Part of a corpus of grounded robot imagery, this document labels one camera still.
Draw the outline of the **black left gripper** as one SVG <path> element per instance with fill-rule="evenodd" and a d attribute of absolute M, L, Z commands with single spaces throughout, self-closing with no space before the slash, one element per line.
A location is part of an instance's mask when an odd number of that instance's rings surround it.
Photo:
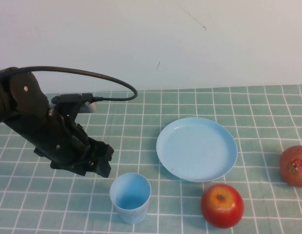
<path fill-rule="evenodd" d="M 53 169 L 81 176 L 93 171 L 103 178 L 109 177 L 114 149 L 88 137 L 81 126 L 56 111 L 47 112 L 43 126 L 35 132 L 33 144 L 39 156 L 51 160 Z"/>

